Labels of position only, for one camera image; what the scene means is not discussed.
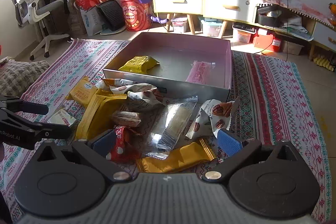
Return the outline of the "plain yellow snack packet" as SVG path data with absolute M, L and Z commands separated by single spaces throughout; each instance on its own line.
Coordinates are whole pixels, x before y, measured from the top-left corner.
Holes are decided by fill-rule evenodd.
M 95 94 L 77 127 L 75 139 L 91 140 L 112 127 L 110 116 L 126 102 L 126 94 Z

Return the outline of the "red snack packet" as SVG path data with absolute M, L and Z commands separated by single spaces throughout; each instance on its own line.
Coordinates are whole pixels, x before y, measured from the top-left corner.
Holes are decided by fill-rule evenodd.
M 126 126 L 116 126 L 114 128 L 116 144 L 112 146 L 106 159 L 119 164 L 126 164 L 141 157 L 141 153 L 135 149 L 131 143 L 136 134 L 134 130 Z

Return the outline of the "white pecan snack packet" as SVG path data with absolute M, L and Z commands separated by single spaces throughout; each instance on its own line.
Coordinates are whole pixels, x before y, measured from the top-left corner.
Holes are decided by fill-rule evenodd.
M 240 104 L 240 98 L 235 101 L 225 103 L 225 109 L 228 109 L 228 116 L 214 114 L 214 109 L 221 105 L 221 102 L 216 99 L 205 101 L 200 107 L 196 118 L 193 120 L 186 137 L 190 140 L 204 136 L 218 137 L 219 130 L 230 131 L 236 112 Z

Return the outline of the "orange gold snack bar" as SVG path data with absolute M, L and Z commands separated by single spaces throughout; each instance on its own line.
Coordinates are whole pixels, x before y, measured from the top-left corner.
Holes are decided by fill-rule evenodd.
M 213 150 L 205 139 L 177 148 L 169 153 L 165 160 L 144 157 L 136 160 L 138 171 L 141 173 L 177 173 L 198 164 L 211 162 L 216 158 Z

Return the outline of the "brown cake packet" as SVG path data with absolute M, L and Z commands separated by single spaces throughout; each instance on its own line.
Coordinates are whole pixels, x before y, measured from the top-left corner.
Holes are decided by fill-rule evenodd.
M 112 114 L 111 120 L 120 126 L 138 127 L 141 120 L 141 114 L 129 111 L 116 111 Z

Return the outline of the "yellow waffle sandwich packet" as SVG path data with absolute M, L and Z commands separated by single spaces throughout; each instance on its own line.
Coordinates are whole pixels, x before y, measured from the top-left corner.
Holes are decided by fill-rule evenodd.
M 65 97 L 66 100 L 76 101 L 84 108 L 87 108 L 92 97 L 96 94 L 98 88 L 94 86 L 87 76 L 84 76 Z

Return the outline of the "clear white bar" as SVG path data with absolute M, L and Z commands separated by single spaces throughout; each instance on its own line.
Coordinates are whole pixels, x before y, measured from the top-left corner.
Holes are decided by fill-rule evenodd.
M 169 102 L 149 131 L 144 154 L 148 157 L 165 160 L 185 131 L 197 103 L 197 96 Z

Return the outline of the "pink snack packet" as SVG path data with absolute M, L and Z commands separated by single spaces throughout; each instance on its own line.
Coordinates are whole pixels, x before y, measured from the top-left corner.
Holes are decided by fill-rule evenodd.
M 186 82 L 202 85 L 208 84 L 215 65 L 215 62 L 194 61 Z

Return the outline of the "glossy yellow snack packet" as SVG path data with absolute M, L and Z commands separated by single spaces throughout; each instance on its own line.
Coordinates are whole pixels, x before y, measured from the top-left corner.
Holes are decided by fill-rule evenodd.
M 151 56 L 135 56 L 131 60 L 127 61 L 118 70 L 122 72 L 146 75 L 148 70 L 151 70 L 156 65 L 159 65 L 159 61 L 152 58 Z

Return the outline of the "grey knitted blanket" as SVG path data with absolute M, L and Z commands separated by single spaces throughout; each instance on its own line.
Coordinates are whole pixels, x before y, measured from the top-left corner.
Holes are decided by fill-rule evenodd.
M 34 62 L 8 60 L 1 64 L 1 94 L 20 97 L 49 67 L 49 63 L 45 60 Z

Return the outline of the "patterned woven floor mat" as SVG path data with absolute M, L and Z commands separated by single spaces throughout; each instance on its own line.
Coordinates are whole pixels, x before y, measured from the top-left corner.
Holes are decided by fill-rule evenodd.
M 82 77 L 96 83 L 104 67 L 127 45 L 122 40 L 76 39 L 53 64 L 40 62 L 44 72 L 29 81 L 22 98 L 44 103 L 54 112 L 65 106 L 75 118 L 84 109 L 65 97 Z M 331 218 L 332 178 L 323 133 L 297 66 L 274 57 L 232 52 L 232 90 L 239 98 L 234 128 L 243 138 L 255 137 L 264 144 L 290 140 L 298 149 L 320 187 L 313 218 L 323 223 Z

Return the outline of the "white office chair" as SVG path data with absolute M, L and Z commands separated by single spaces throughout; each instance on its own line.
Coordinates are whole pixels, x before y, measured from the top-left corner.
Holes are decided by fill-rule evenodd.
M 53 40 L 64 40 L 70 37 L 69 34 L 50 34 L 45 28 L 43 19 L 51 15 L 51 12 L 65 6 L 64 0 L 55 0 L 47 5 L 39 7 L 41 0 L 11 0 L 15 7 L 15 17 L 20 28 L 30 24 L 41 27 L 43 39 L 30 53 L 30 60 L 35 59 L 35 55 L 41 48 L 45 49 L 44 57 L 50 56 L 49 48 Z

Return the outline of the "pink silver cardboard box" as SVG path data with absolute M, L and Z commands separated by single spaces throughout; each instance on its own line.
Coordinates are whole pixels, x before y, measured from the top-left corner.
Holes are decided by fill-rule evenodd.
M 159 63 L 147 74 L 122 72 L 120 67 L 135 56 L 150 56 Z M 204 85 L 187 82 L 194 61 L 214 65 Z M 198 97 L 198 102 L 228 100 L 232 82 L 230 41 L 205 36 L 142 32 L 104 68 L 108 79 L 128 79 L 156 86 L 166 98 Z

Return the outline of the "black mesh basket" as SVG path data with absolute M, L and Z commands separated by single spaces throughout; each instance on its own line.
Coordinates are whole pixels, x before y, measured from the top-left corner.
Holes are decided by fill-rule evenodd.
M 108 29 L 111 31 L 117 31 L 125 27 L 122 7 L 116 0 L 108 0 L 100 3 L 96 8 Z

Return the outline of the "red cylindrical snack drum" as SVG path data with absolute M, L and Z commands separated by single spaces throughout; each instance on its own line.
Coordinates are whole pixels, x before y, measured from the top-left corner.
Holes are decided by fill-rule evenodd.
M 151 26 L 150 3 L 139 0 L 120 0 L 126 29 L 131 32 L 143 31 Z

